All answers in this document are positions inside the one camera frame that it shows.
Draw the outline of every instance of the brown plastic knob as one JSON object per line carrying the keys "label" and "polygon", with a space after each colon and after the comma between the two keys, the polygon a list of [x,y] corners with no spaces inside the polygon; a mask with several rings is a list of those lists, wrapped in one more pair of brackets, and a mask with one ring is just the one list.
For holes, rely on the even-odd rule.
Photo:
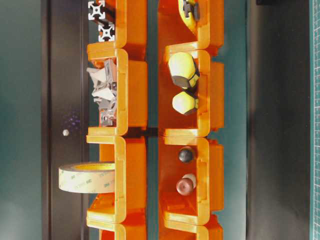
{"label": "brown plastic knob", "polygon": [[193,192],[194,184],[189,178],[182,178],[176,183],[176,190],[182,196],[188,196]]}

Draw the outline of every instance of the black knob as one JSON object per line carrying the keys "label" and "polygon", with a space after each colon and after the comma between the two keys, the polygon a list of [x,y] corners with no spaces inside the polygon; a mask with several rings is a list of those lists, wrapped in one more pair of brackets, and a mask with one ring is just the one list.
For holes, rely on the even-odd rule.
{"label": "black knob", "polygon": [[185,147],[181,148],[181,150],[179,151],[179,159],[183,163],[189,163],[194,158],[195,158],[195,152],[189,146],[185,146]]}

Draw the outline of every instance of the black panel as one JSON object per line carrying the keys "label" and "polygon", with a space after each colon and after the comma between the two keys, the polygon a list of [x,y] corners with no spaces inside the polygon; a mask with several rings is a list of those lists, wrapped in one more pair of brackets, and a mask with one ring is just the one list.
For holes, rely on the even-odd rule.
{"label": "black panel", "polygon": [[44,1],[42,12],[43,239],[86,240],[88,195],[60,190],[58,168],[89,161],[88,1]]}
{"label": "black panel", "polygon": [[257,5],[271,5],[274,4],[276,0],[256,0]]}
{"label": "black panel", "polygon": [[247,239],[306,240],[309,1],[250,2]]}

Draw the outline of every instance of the cutting mat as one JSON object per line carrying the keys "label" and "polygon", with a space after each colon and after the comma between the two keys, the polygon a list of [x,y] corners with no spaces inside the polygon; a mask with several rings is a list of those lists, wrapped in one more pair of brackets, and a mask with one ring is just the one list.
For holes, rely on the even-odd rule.
{"label": "cutting mat", "polygon": [[320,240],[320,0],[310,0],[310,239]]}

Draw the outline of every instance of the metal bracket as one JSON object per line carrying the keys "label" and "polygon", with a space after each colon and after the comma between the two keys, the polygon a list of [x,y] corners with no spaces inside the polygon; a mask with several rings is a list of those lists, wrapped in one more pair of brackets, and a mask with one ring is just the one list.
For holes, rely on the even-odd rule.
{"label": "metal bracket", "polygon": [[102,32],[102,36],[99,35],[98,38],[99,42],[114,41],[116,39],[115,25],[113,23],[108,23],[104,26],[98,25],[98,31]]}
{"label": "metal bracket", "polygon": [[101,126],[112,126],[114,120],[117,119],[117,100],[114,98],[111,101],[103,99],[99,105],[100,124]]}
{"label": "metal bracket", "polygon": [[101,8],[105,6],[106,2],[104,0],[100,0],[99,5],[95,1],[89,1],[88,9],[92,9],[92,13],[88,13],[88,19],[95,20],[95,15],[99,15],[99,19],[106,19],[106,13],[101,11]]}

